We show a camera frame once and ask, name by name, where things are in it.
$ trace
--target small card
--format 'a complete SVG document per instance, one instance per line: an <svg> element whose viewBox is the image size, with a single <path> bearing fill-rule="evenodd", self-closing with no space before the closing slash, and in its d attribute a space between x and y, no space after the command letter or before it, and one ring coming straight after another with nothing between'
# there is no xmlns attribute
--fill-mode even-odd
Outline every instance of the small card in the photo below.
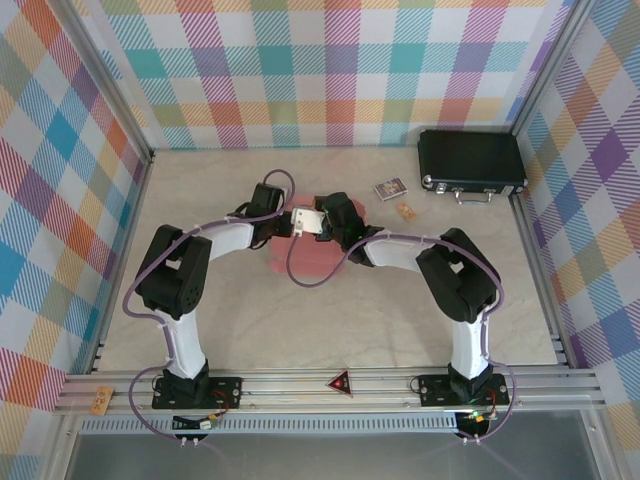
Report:
<svg viewBox="0 0 640 480"><path fill-rule="evenodd" d="M109 407L111 395L113 395L113 387L98 387L96 398L93 399L89 413L91 415L104 415Z"/></svg>
<svg viewBox="0 0 640 480"><path fill-rule="evenodd" d="M398 213L402 215L402 218L404 218L407 222L413 222L418 216L418 214L404 202L396 205L396 210L398 210Z"/></svg>
<svg viewBox="0 0 640 480"><path fill-rule="evenodd" d="M402 183L402 180L398 177L378 183L373 189L383 202L407 193L407 187L404 186L404 183Z"/></svg>

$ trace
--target pink cloth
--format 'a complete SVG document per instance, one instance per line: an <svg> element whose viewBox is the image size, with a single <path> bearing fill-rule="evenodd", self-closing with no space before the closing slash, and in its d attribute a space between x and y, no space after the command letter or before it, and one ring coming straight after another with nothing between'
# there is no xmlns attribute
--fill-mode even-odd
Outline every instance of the pink cloth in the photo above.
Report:
<svg viewBox="0 0 640 480"><path fill-rule="evenodd" d="M313 195L296 195L292 205L313 206ZM366 221L366 210L357 200L353 200L358 215ZM273 237L269 242L274 259L269 266L276 273L286 273L287 253L293 238ZM296 242L291 258L291 271L298 277L326 277L338 264L344 253L333 240L316 242L315 236L309 233L302 235Z"/></svg>

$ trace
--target marble surface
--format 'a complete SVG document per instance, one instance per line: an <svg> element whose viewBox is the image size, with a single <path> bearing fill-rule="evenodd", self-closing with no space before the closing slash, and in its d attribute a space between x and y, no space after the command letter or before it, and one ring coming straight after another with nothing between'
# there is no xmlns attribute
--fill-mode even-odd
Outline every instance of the marble surface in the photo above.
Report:
<svg viewBox="0 0 640 480"><path fill-rule="evenodd" d="M510 364L556 362L507 198L459 206L452 195L419 186L413 148L160 152L135 232L100 370L159 365L166 355L153 322L130 319L120 304L159 225L191 228L220 219L251 198L273 168L295 177L301 194L345 191L367 209L369 223L395 232L439 236L467 232L502 276L504 307L490 324L493 358ZM373 185L399 176L409 193L382 203ZM285 186L286 178L271 183ZM407 223L395 209L418 214ZM202 348L212 368L442 366L451 355L451 320L418 275L349 264L316 289L294 285L268 266L272 253L241 251L213 262L198 306ZM141 301L135 296L135 310Z"/></svg>

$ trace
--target colorful checkered pattern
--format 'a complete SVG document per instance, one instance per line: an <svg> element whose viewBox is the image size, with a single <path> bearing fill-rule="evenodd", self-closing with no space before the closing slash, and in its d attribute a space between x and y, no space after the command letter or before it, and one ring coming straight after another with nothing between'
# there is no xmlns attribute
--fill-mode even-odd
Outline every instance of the colorful checkered pattern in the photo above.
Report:
<svg viewBox="0 0 640 480"><path fill-rule="evenodd" d="M0 478L33 477L142 163L44 0L0 0Z"/></svg>
<svg viewBox="0 0 640 480"><path fill-rule="evenodd" d="M564 324L640 478L640 2L598 4L521 140Z"/></svg>
<svg viewBox="0 0 640 480"><path fill-rule="evenodd" d="M509 127L573 1L74 3L150 143L242 148Z"/></svg>

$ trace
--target red triangle sign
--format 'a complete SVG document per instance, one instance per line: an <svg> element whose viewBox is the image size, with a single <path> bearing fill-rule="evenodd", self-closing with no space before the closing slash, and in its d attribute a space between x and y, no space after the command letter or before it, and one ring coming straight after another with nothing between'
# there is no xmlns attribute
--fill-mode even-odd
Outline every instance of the red triangle sign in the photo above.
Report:
<svg viewBox="0 0 640 480"><path fill-rule="evenodd" d="M353 397L351 394L351 377L349 376L349 370L345 370L339 375L336 375L327 383L327 387L335 390L336 392L344 393Z"/></svg>

